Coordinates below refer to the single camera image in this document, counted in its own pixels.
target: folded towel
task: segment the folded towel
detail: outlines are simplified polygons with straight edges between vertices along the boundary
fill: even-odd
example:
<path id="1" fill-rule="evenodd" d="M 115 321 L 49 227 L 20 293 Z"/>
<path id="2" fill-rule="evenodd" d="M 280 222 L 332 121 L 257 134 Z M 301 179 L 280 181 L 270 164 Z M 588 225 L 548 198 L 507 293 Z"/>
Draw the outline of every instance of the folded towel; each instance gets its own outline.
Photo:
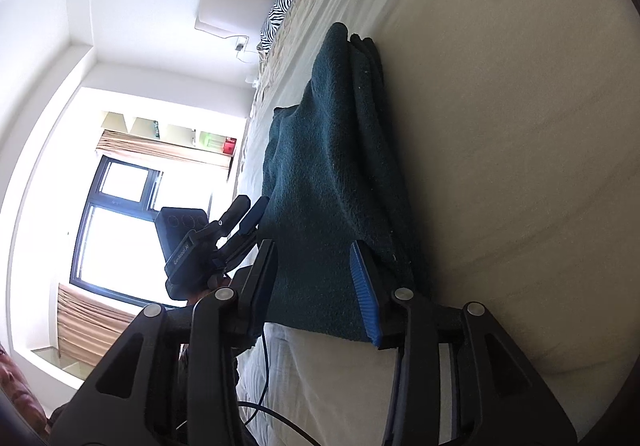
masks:
<path id="1" fill-rule="evenodd" d="M 389 289 L 429 295 L 402 175 L 393 150 L 378 51 L 335 23 L 302 102 L 277 108 L 264 156 L 271 200 L 258 238 L 278 246 L 267 321 L 367 341 L 351 281 L 349 248 L 364 240 Z"/>

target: white bedsheet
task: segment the white bedsheet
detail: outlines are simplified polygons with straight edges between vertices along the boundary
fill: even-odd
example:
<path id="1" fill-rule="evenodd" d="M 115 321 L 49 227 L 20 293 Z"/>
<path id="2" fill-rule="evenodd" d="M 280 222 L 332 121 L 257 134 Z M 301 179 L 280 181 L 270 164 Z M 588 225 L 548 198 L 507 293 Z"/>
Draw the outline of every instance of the white bedsheet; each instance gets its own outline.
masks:
<path id="1" fill-rule="evenodd" d="M 238 193 L 259 196 L 273 108 L 300 101 L 336 21 L 380 49 L 438 300 L 485 302 L 583 435 L 640 350 L 640 19 L 631 1 L 296 0 L 258 90 Z M 323 444 L 379 444 L 391 356 L 270 332 L 268 404 Z M 242 363 L 251 400 L 261 353 Z M 350 404 L 361 390 L 366 398 Z M 304 444 L 265 423 L 254 428 L 262 446 Z"/>

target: curtain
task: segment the curtain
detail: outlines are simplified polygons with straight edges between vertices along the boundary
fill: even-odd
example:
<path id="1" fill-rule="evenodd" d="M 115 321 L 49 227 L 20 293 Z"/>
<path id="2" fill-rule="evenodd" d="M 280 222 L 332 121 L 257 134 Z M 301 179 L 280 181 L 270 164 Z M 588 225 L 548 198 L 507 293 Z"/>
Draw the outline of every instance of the curtain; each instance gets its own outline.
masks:
<path id="1" fill-rule="evenodd" d="M 58 286 L 58 350 L 95 366 L 133 321 L 133 314 Z"/>
<path id="2" fill-rule="evenodd" d="M 187 148 L 112 130 L 105 130 L 102 133 L 96 149 L 109 157 L 159 170 L 166 167 L 166 160 L 190 164 L 212 164 L 224 169 L 229 168 L 231 160 L 228 155 L 221 153 Z"/>

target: power cord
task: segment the power cord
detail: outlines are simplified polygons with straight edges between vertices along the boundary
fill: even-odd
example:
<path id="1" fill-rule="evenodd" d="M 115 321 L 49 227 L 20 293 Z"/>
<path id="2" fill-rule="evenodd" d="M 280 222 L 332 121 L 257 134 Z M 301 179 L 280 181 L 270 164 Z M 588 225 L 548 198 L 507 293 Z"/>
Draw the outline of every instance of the power cord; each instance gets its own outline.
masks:
<path id="1" fill-rule="evenodd" d="M 306 431 L 300 428 L 300 426 L 292 423 L 289 419 L 281 416 L 278 412 L 274 412 L 271 408 L 267 408 L 266 406 L 261 406 L 260 404 L 255 404 L 254 402 L 246 402 L 246 401 L 238 401 L 238 406 L 244 406 L 246 408 L 255 408 L 256 412 L 264 412 L 268 415 L 271 415 L 272 417 L 286 424 L 293 431 L 297 432 L 299 435 L 304 437 L 313 446 L 321 446 L 317 440 L 315 440 L 313 437 L 311 437 L 311 435 L 309 435 Z"/>
<path id="2" fill-rule="evenodd" d="M 264 401 L 264 396 L 267 395 L 267 390 L 269 389 L 269 354 L 267 353 L 267 339 L 264 337 L 264 329 L 262 330 L 262 348 L 264 349 L 264 369 L 265 369 L 265 381 L 264 388 L 262 389 L 262 395 L 260 396 L 260 400 L 258 401 L 258 406 L 262 405 Z M 260 410 L 258 408 L 255 409 L 254 414 L 244 423 L 246 426 L 252 420 L 254 420 L 255 416 L 258 414 Z"/>

